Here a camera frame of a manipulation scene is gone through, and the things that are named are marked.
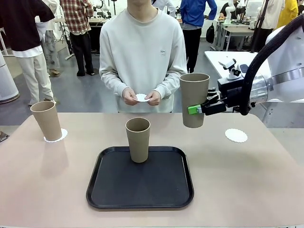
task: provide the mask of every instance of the tray rim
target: tray rim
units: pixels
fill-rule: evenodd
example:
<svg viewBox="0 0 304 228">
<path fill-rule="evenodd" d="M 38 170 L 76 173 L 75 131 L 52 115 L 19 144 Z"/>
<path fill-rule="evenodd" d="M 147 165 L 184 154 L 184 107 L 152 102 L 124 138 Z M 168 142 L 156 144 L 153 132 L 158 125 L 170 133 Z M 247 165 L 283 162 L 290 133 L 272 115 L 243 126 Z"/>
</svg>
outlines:
<svg viewBox="0 0 304 228">
<path fill-rule="evenodd" d="M 194 197 L 194 187 L 193 187 L 190 169 L 189 169 L 189 165 L 188 165 L 188 159 L 187 159 L 187 156 L 184 153 L 184 151 L 182 151 L 181 149 L 174 147 L 174 146 L 149 146 L 149 151 L 156 151 L 158 148 L 161 148 L 162 150 L 166 150 L 166 151 L 178 152 L 181 155 L 182 161 L 183 161 L 183 166 L 184 166 L 184 171 L 185 171 L 185 175 L 186 175 L 186 182 L 187 182 L 187 186 L 188 186 L 188 190 L 189 190 L 189 198 L 181 205 L 172 206 L 172 207 L 165 207 L 165 206 L 164 207 L 156 207 L 156 206 L 155 207 L 145 207 L 145 206 L 144 207 L 143 206 L 132 206 L 132 207 L 129 207 L 129 206 L 128 207 L 127 206 L 111 207 L 110 206 L 109 207 L 109 206 L 98 206 L 95 203 L 93 203 L 92 190 L 93 190 L 93 186 L 94 186 L 94 183 L 95 183 L 95 180 L 97 177 L 97 173 L 98 173 L 97 171 L 99 170 L 96 168 L 100 165 L 100 163 L 102 161 L 102 157 L 104 155 L 115 151 L 115 149 L 117 149 L 117 148 L 121 149 L 123 151 L 125 151 L 126 149 L 129 150 L 129 146 L 111 146 L 111 147 L 108 147 L 108 148 L 102 150 L 97 157 L 97 160 L 96 160 L 96 163 L 95 163 L 95 166 L 94 166 L 94 169 L 92 171 L 92 175 L 91 175 L 91 178 L 89 181 L 89 185 L 88 185 L 88 188 L 87 188 L 86 194 L 85 194 L 86 200 L 91 207 L 97 208 L 97 209 L 173 209 L 173 208 L 183 208 L 192 202 L 193 197 Z"/>
</svg>

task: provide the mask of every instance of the red plaid shirt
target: red plaid shirt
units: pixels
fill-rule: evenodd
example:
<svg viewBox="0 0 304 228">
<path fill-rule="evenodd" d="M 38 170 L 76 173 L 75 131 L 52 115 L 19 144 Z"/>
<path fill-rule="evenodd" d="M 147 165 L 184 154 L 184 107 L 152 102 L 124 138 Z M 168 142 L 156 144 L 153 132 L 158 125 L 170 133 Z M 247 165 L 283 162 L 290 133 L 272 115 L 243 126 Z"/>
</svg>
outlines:
<svg viewBox="0 0 304 228">
<path fill-rule="evenodd" d="M 89 0 L 60 0 L 66 24 L 72 33 L 90 30 L 88 18 L 93 16 L 93 6 Z"/>
</svg>

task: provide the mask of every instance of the sweatshirt cuff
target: sweatshirt cuff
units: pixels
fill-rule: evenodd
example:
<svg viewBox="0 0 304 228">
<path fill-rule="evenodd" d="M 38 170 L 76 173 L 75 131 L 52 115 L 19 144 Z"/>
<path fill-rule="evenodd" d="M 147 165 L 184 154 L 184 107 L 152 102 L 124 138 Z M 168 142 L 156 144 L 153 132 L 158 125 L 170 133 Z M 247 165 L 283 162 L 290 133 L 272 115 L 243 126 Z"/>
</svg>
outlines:
<svg viewBox="0 0 304 228">
<path fill-rule="evenodd" d="M 162 85 L 159 85 L 154 90 L 160 93 L 162 99 L 166 96 L 166 89 Z"/>
<path fill-rule="evenodd" d="M 118 96 L 123 97 L 123 91 L 125 88 L 128 88 L 128 86 L 125 83 L 121 83 L 117 88 L 117 94 Z"/>
</svg>

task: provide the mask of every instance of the cup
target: cup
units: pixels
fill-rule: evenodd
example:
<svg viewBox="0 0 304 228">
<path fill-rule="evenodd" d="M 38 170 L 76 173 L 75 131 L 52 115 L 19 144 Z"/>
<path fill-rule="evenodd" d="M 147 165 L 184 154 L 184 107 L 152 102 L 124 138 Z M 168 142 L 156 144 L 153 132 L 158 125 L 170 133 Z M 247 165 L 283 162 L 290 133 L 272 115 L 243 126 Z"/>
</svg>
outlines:
<svg viewBox="0 0 304 228">
<path fill-rule="evenodd" d="M 56 141 L 61 138 L 61 127 L 54 102 L 38 102 L 31 106 L 30 110 L 38 122 L 46 140 Z"/>
<path fill-rule="evenodd" d="M 204 123 L 204 114 L 188 113 L 188 107 L 204 103 L 208 95 L 209 75 L 185 74 L 180 77 L 182 120 L 186 127 L 198 128 Z"/>
<path fill-rule="evenodd" d="M 131 159 L 142 163 L 148 159 L 150 122 L 145 118 L 133 118 L 125 124 Z"/>
</svg>

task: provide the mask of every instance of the black corrugated hose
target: black corrugated hose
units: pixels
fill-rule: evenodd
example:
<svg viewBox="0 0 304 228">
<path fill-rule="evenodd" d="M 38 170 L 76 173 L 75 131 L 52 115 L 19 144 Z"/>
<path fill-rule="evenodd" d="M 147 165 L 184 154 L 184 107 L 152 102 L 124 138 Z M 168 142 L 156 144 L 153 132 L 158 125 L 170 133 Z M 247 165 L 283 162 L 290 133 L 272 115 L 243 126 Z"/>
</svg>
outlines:
<svg viewBox="0 0 304 228">
<path fill-rule="evenodd" d="M 293 21 L 291 21 L 288 25 L 286 25 L 275 37 L 273 37 L 256 55 L 256 57 L 252 60 L 242 86 L 241 94 L 240 94 L 240 105 L 239 112 L 242 115 L 247 115 L 249 113 L 249 97 L 251 92 L 251 87 L 253 80 L 257 74 L 257 71 L 264 63 L 264 61 L 275 52 L 286 40 L 287 38 L 296 31 L 299 27 L 303 28 L 304 32 L 304 14 L 298 16 Z"/>
</svg>

